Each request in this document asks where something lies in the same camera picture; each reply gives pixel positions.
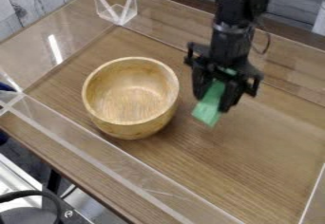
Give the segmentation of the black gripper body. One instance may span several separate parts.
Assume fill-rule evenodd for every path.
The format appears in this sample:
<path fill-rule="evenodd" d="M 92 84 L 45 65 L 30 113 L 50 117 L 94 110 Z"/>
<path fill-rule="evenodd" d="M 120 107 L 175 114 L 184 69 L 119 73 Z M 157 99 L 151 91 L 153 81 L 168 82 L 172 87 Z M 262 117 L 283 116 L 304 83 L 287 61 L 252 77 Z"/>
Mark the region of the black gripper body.
<path fill-rule="evenodd" d="M 255 30 L 248 27 L 235 32 L 212 30 L 208 45 L 196 42 L 187 43 L 184 64 L 191 70 L 195 66 L 207 70 L 212 77 L 227 83 L 236 81 L 243 87 L 243 93 L 251 97 L 258 94 L 263 79 L 262 72 L 248 62 L 248 53 Z"/>

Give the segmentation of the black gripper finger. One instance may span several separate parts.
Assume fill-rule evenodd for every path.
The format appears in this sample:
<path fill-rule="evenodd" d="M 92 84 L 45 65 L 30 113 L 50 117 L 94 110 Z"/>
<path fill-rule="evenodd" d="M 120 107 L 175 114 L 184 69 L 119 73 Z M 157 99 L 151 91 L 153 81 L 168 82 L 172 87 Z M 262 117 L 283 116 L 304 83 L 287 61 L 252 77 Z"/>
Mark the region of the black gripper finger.
<path fill-rule="evenodd" d="M 196 100 L 201 100 L 212 83 L 212 75 L 201 67 L 195 66 L 191 70 L 192 94 Z"/>
<path fill-rule="evenodd" d="M 243 87 L 236 81 L 230 81 L 226 83 L 224 92 L 220 96 L 220 102 L 218 106 L 218 109 L 222 113 L 226 113 L 236 104 L 242 93 Z"/>

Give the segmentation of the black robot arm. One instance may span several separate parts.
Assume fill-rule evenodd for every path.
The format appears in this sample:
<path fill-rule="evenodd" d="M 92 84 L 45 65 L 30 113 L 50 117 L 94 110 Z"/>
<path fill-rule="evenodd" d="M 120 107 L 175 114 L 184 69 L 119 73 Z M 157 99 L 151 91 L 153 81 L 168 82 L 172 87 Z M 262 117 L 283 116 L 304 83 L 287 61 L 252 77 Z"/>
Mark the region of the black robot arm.
<path fill-rule="evenodd" d="M 212 81 L 224 85 L 216 109 L 226 113 L 243 94 L 255 97 L 263 79 L 248 61 L 255 27 L 268 0 L 215 0 L 212 36 L 207 45 L 187 43 L 184 63 L 191 68 L 193 97 L 201 100 Z"/>

